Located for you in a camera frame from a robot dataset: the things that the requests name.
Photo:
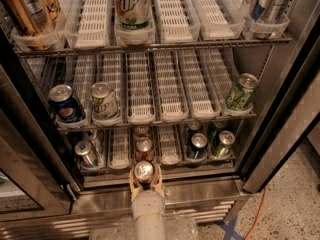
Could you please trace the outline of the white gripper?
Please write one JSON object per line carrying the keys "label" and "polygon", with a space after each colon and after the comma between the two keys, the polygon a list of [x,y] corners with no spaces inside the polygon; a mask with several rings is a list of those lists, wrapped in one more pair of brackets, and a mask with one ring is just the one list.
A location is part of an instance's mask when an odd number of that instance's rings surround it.
{"label": "white gripper", "polygon": [[164,215],[165,200],[162,171],[158,164],[153,165],[154,172],[150,181],[150,188],[153,190],[143,191],[140,182],[134,176],[134,170],[129,173],[129,186],[131,191],[131,208],[134,218],[151,215]]}

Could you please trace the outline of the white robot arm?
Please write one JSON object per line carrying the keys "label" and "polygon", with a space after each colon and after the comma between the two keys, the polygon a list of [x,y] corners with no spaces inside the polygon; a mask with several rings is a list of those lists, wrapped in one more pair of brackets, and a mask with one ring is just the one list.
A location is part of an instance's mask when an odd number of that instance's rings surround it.
{"label": "white robot arm", "polygon": [[136,240],[166,240],[161,168],[138,162],[130,171],[129,185]]}

